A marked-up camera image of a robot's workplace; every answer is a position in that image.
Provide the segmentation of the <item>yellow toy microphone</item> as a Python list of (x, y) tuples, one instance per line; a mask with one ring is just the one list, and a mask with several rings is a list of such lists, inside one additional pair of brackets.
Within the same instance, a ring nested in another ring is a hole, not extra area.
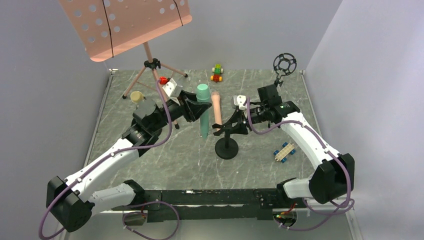
[(132, 103), (138, 104), (145, 99), (144, 94), (141, 91), (133, 91), (130, 94), (130, 100)]

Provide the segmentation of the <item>black mic stand with clip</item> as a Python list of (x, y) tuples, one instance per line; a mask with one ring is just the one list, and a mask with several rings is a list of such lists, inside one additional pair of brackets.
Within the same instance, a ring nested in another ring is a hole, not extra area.
[(220, 136), (222, 133), (224, 133), (224, 137), (215, 143), (216, 155), (224, 160), (230, 160), (234, 158), (239, 151), (237, 142), (231, 138), (231, 134), (229, 132), (230, 127), (231, 124), (228, 121), (222, 125), (217, 123), (212, 125), (212, 128), (218, 129), (213, 133), (215, 136)]

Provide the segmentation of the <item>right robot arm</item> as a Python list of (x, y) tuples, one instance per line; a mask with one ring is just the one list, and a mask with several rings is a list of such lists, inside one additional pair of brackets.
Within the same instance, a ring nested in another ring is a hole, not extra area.
[(314, 199), (320, 204), (346, 196), (354, 189), (355, 160), (349, 153), (341, 154), (330, 146), (308, 123), (300, 108), (292, 101), (283, 101), (275, 84), (257, 90), (259, 101), (235, 95), (231, 122), (241, 128), (240, 134), (253, 131), (267, 134), (278, 128), (287, 133), (305, 153), (314, 172), (307, 178), (291, 178), (280, 182), (281, 197), (292, 203), (295, 199)]

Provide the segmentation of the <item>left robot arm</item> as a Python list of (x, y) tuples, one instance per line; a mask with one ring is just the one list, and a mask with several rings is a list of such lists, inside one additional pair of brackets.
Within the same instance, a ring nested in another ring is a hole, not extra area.
[(184, 117), (189, 123), (195, 122), (212, 106), (184, 90), (176, 99), (162, 104), (158, 106), (152, 99), (143, 100), (132, 114), (130, 127), (112, 147), (78, 172), (64, 179), (55, 176), (47, 183), (46, 209), (63, 230), (75, 232), (102, 211), (142, 200), (144, 189), (133, 180), (104, 190), (97, 187), (124, 165), (164, 144), (169, 137), (159, 141), (159, 136), (164, 127), (172, 126), (172, 121)]

